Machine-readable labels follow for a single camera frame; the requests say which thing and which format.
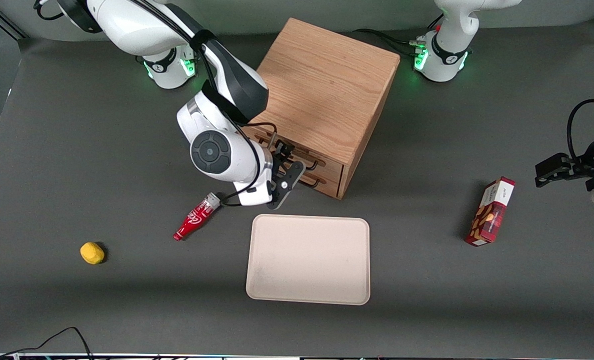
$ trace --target gray tabletop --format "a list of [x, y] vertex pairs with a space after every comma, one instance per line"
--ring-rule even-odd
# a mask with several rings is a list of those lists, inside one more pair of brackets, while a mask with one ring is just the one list
[[[223, 42], [256, 66], [273, 39]], [[205, 194], [231, 189], [194, 169], [176, 122], [201, 80], [159, 89], [107, 42], [20, 45], [0, 120], [0, 352], [78, 326], [97, 353], [594, 358], [594, 205], [582, 181], [533, 181], [594, 98], [594, 21], [482, 30], [444, 84], [403, 59], [345, 199], [291, 194], [280, 214], [370, 223], [359, 307], [247, 296], [264, 206], [172, 239]], [[576, 121], [581, 151], [594, 105]], [[463, 238], [500, 176], [517, 185], [497, 242], [473, 248]], [[107, 263], [82, 260], [89, 241]], [[64, 335], [46, 351], [82, 347]]]

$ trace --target yellow object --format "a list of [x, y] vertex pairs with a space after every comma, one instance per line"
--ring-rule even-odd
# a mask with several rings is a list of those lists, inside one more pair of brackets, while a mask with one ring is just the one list
[[103, 262], [105, 256], [102, 248], [100, 248], [96, 243], [83, 244], [83, 246], [79, 249], [79, 253], [88, 264], [92, 265]]

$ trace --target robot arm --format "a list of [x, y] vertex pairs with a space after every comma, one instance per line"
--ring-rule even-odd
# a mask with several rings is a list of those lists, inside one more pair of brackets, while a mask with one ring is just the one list
[[514, 7], [522, 0], [434, 0], [443, 11], [439, 30], [430, 30], [418, 41], [430, 44], [415, 62], [415, 70], [434, 82], [448, 82], [464, 67], [467, 48], [480, 29], [480, 10]]
[[[233, 182], [242, 205], [281, 205], [305, 167], [295, 162], [290, 167], [292, 171], [284, 168], [290, 178], [284, 178], [282, 186], [277, 186], [280, 163], [287, 159], [290, 150], [288, 155], [285, 147], [270, 153], [241, 132], [239, 125], [263, 112], [268, 104], [268, 87], [255, 70], [234, 57], [212, 33], [174, 4], [155, 0], [57, 2], [82, 30], [105, 32], [118, 48], [144, 57], [150, 62], [149, 68], [169, 77], [174, 77], [167, 66], [174, 63], [176, 49], [190, 45], [196, 53], [203, 54], [216, 69], [214, 86], [205, 84], [177, 112], [179, 126], [190, 143], [194, 166], [211, 178]], [[158, 75], [153, 79], [157, 82], [161, 78]]]
[[535, 165], [535, 185], [544, 187], [551, 182], [559, 180], [575, 180], [590, 178], [585, 182], [585, 187], [591, 194], [594, 203], [594, 141], [588, 146], [583, 155], [577, 156], [572, 146], [571, 128], [572, 121], [577, 111], [583, 105], [594, 103], [594, 98], [580, 102], [571, 112], [567, 125], [567, 142], [570, 156], [560, 152]]

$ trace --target red box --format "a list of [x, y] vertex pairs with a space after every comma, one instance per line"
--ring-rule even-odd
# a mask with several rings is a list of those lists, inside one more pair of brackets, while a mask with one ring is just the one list
[[515, 182], [507, 177], [486, 186], [466, 243], [479, 247], [495, 241], [514, 188]]

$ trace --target wooden drawer cabinet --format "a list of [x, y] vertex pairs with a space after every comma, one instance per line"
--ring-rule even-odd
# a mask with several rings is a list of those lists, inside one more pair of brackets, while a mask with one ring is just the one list
[[[302, 183], [342, 199], [382, 113], [400, 63], [397, 54], [294, 18], [288, 20], [257, 72], [268, 106], [251, 123], [274, 123], [307, 167]], [[245, 127], [268, 144], [266, 127]]]
[[[272, 133], [261, 131], [254, 127], [245, 127], [244, 132], [251, 139], [264, 146], [268, 145], [270, 137], [272, 136]], [[301, 177], [302, 184], [312, 187], [327, 196], [332, 196], [333, 198], [338, 197], [339, 182], [343, 171], [342, 164], [329, 159], [326, 156], [312, 153], [307, 148], [294, 144], [282, 136], [278, 136], [277, 139], [295, 145], [295, 150], [292, 151], [290, 160], [302, 162], [306, 167], [313, 167], [312, 170], [306, 171]]]

